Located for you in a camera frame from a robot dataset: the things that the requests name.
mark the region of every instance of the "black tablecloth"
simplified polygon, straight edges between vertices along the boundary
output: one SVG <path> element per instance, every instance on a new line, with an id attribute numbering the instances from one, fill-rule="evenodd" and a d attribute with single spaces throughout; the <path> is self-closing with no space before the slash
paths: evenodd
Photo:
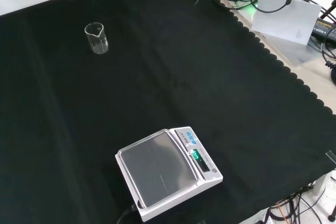
<path id="1" fill-rule="evenodd" d="M 1 224 L 116 223 L 114 155 L 163 128 L 224 180 L 149 223 L 239 223 L 333 168 L 331 111 L 212 0 L 52 0 L 0 17 L 0 59 Z"/>

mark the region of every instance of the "orange cable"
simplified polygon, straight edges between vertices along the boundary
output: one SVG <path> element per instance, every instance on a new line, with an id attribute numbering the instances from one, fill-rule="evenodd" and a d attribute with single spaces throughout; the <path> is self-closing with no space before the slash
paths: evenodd
<path id="1" fill-rule="evenodd" d="M 281 213 L 281 215 L 283 216 L 283 218 L 285 219 L 285 221 L 287 222 L 287 224 L 289 224 L 289 222 L 288 222 L 288 220 L 286 219 L 286 217 L 285 217 L 284 213 L 281 211 L 281 208 L 280 208 L 279 202 L 277 202 L 277 205 L 278 205 L 278 208 L 279 208 L 279 210 L 280 210 L 280 213 Z"/>

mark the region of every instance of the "white paper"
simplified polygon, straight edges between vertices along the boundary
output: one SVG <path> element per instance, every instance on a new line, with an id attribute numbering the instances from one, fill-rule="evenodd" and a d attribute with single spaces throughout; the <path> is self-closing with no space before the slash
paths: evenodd
<path id="1" fill-rule="evenodd" d="M 257 7 L 262 10 L 275 10 L 285 2 L 286 0 L 259 0 Z M 275 13 L 262 13 L 257 10 L 251 30 L 306 45 L 320 10 L 320 5 L 298 0 L 292 0 L 290 5 Z"/>

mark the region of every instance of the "green light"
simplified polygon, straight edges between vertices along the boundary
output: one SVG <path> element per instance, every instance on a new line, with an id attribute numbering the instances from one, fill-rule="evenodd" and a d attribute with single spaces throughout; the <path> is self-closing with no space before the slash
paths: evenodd
<path id="1" fill-rule="evenodd" d="M 248 6 L 246 7 L 247 12 L 249 13 L 249 15 L 251 15 L 253 17 L 254 13 L 256 12 L 256 9 L 253 6 Z"/>
<path id="2" fill-rule="evenodd" d="M 193 152 L 193 156 L 195 159 L 198 159 L 198 155 L 196 154 L 196 152 Z"/>

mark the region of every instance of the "metal stand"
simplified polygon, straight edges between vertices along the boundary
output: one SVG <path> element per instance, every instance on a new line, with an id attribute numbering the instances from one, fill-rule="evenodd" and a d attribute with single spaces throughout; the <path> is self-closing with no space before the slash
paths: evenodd
<path id="1" fill-rule="evenodd" d="M 331 222 L 334 222 L 336 220 L 336 206 L 335 206 L 332 214 L 328 216 L 328 220 L 331 221 Z"/>

